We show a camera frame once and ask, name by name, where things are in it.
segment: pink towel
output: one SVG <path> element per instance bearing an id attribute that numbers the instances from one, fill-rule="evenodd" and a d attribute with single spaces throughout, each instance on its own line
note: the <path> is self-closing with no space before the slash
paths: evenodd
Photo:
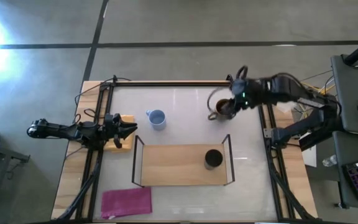
<path id="1" fill-rule="evenodd" d="M 102 196 L 102 218 L 152 213 L 150 187 L 127 190 L 109 190 Z"/>

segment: wooden block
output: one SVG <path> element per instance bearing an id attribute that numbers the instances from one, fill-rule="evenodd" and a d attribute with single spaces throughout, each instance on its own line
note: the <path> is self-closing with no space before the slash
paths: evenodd
<path id="1" fill-rule="evenodd" d="M 135 122 L 133 115 L 121 115 L 121 119 L 125 122 Z M 118 149 L 113 141 L 108 141 L 104 146 L 104 150 L 111 152 L 129 152 L 132 149 L 134 143 L 135 132 L 130 134 L 125 140 L 121 139 L 122 148 Z"/>
<path id="2" fill-rule="evenodd" d="M 204 166 L 205 154 L 217 149 L 223 162 L 213 170 Z M 227 183 L 223 144 L 145 145 L 143 149 L 141 184 L 161 185 L 223 185 Z"/>

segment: blue mug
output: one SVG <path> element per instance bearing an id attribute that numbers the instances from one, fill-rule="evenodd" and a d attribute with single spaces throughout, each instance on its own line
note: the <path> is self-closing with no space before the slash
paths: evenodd
<path id="1" fill-rule="evenodd" d="M 149 117 L 149 122 L 154 128 L 154 130 L 161 131 L 167 125 L 167 120 L 165 119 L 165 114 L 161 110 L 147 110 L 147 116 Z"/>

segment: black cup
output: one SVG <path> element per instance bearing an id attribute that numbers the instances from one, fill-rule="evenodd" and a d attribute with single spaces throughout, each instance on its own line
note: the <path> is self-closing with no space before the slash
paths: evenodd
<path id="1" fill-rule="evenodd" d="M 222 164 L 223 155 L 216 149 L 211 149 L 205 154 L 204 166 L 208 170 L 213 170 Z"/>

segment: concrete floor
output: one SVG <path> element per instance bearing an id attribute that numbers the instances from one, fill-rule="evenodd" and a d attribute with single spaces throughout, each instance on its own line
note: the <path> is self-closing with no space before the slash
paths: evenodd
<path id="1" fill-rule="evenodd" d="M 0 0 L 0 44 L 91 43 L 102 0 Z M 111 0 L 100 43 L 358 40 L 358 0 Z M 221 80 L 246 64 L 249 76 L 299 79 L 331 68 L 330 56 L 357 46 L 99 49 L 90 80 Z M 2 144 L 31 154 L 0 192 L 0 223 L 48 220 L 67 141 L 36 140 L 35 119 L 71 123 L 89 49 L 0 50 Z M 322 86 L 330 73 L 308 80 Z M 310 180 L 320 218 L 358 223 L 339 210 L 334 182 Z"/>

